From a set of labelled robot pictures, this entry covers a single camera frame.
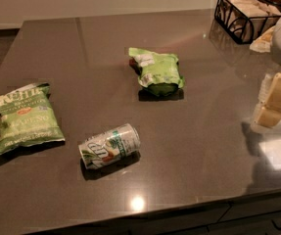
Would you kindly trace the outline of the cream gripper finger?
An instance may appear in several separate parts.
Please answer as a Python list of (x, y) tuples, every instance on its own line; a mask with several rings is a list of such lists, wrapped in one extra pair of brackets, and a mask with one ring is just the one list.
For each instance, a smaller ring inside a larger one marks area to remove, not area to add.
[(268, 109), (281, 112), (281, 72), (265, 75), (258, 99)]
[(257, 104), (254, 111), (254, 124), (272, 128), (281, 120), (281, 113), (268, 109), (262, 104)]

